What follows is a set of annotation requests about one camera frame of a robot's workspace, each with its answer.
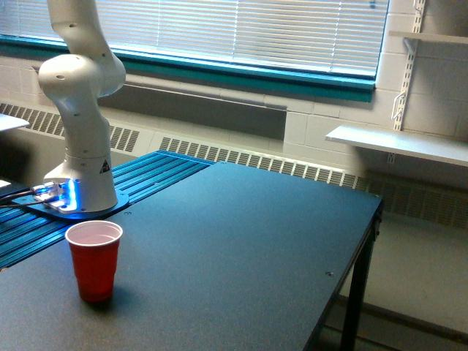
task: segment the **heating vent grille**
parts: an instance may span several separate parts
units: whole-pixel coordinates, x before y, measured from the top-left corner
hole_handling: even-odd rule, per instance
[[[28,121],[27,129],[58,137],[64,136],[64,125],[57,113],[10,104],[0,104],[0,113]],[[137,130],[110,126],[110,147],[115,150],[132,152],[139,134],[140,132]]]
[[[322,165],[296,162],[267,154],[200,145],[171,137],[164,137],[160,148],[210,161],[228,161],[370,192],[384,199],[385,210],[388,212],[454,227],[468,228],[468,198],[445,194],[443,189],[432,189],[429,186],[421,187],[417,183],[401,182],[395,178],[362,178]]]

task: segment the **teal window frame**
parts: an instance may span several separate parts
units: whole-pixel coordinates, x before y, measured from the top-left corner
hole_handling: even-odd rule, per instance
[[[0,53],[48,59],[68,53],[63,42],[13,37],[0,34]],[[170,79],[203,81],[234,89],[263,91],[275,95],[325,97],[371,102],[375,77],[355,78],[320,73],[305,73],[164,56],[153,53],[113,49],[127,71],[162,75]]]

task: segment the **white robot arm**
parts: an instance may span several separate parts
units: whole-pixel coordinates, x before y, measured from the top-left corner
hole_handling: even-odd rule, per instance
[[[61,184],[59,200],[48,205],[64,214],[103,211],[117,203],[110,170],[109,123],[97,98],[119,90],[125,81],[121,61],[110,51],[94,0],[48,0],[53,30],[70,54],[44,62],[39,84],[56,104],[64,124],[65,160],[45,176]],[[49,200],[57,194],[44,194]]]

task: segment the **white shelf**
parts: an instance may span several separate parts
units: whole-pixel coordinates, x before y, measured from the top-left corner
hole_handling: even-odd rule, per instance
[[[370,127],[340,126],[326,140],[361,148],[468,166],[468,143],[409,132]]]
[[[8,129],[28,126],[28,121],[0,113],[0,132]]]
[[[423,42],[444,42],[448,44],[466,44],[468,37],[454,37],[453,35],[412,33],[410,31],[389,31],[393,37],[404,37],[408,39],[417,39]]]

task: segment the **red cup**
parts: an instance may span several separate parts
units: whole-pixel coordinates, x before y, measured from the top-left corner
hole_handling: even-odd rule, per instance
[[[80,297],[100,302],[112,296],[122,228],[112,222],[88,221],[68,228],[65,238],[72,251]]]

